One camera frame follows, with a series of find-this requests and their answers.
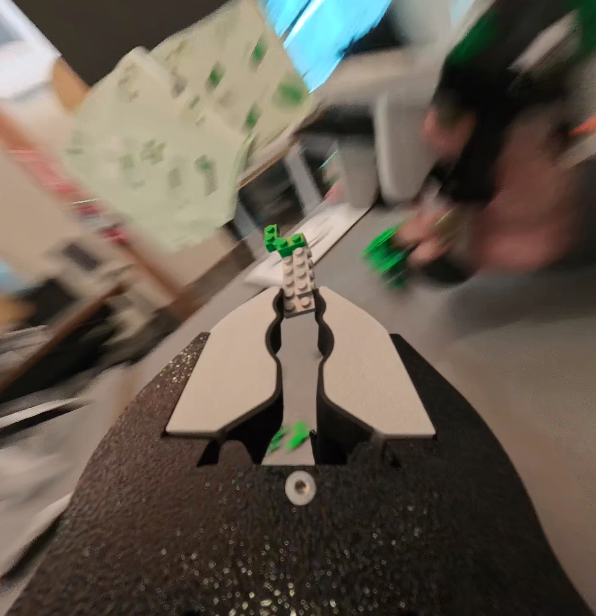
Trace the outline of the grey desk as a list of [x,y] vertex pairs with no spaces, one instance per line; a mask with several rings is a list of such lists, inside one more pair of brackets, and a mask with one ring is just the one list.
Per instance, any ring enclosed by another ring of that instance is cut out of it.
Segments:
[[309,468],[240,444],[164,437],[201,333],[254,296],[235,279],[143,363],[7,615],[596,615],[596,267],[397,292],[359,252],[373,212],[317,279],[399,335],[437,438],[367,443]]

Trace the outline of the black backing board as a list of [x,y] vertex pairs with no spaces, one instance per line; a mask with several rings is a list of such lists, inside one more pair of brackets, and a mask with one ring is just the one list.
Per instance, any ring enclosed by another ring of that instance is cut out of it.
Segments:
[[89,86],[136,47],[148,50],[227,1],[15,1]]

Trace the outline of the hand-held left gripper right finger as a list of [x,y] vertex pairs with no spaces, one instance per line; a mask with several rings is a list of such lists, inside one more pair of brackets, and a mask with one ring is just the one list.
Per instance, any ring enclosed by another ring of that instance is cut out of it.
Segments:
[[323,362],[327,400],[383,437],[433,437],[430,420],[386,328],[330,288],[320,288],[333,337]]

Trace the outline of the light green instruction booklet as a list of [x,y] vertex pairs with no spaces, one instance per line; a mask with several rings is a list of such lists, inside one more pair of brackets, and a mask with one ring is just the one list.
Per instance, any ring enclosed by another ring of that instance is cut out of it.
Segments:
[[61,154],[67,173],[161,250],[233,219],[238,185],[313,111],[256,1],[230,1],[89,92]]

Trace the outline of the grey and green brick assembly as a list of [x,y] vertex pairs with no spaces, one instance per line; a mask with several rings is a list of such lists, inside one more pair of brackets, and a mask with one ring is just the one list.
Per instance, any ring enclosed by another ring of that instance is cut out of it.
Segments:
[[281,258],[284,318],[291,319],[316,309],[312,253],[304,234],[279,234],[277,225],[264,228],[264,247]]

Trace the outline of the person's right hand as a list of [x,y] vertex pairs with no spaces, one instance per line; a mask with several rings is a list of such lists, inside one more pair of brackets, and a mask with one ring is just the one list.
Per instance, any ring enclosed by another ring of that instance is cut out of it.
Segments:
[[596,264],[596,152],[568,160],[569,141],[553,105],[526,112],[505,133],[492,199],[463,213],[457,232],[439,225],[445,202],[417,206],[394,242],[425,271],[445,258],[464,275],[533,273]]

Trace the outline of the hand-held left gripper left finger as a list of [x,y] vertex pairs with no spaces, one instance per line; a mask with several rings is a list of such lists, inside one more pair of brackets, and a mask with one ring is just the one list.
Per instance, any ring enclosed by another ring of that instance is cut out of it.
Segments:
[[172,436],[222,437],[278,393],[279,364],[268,334],[280,288],[269,288],[210,331],[167,423]]

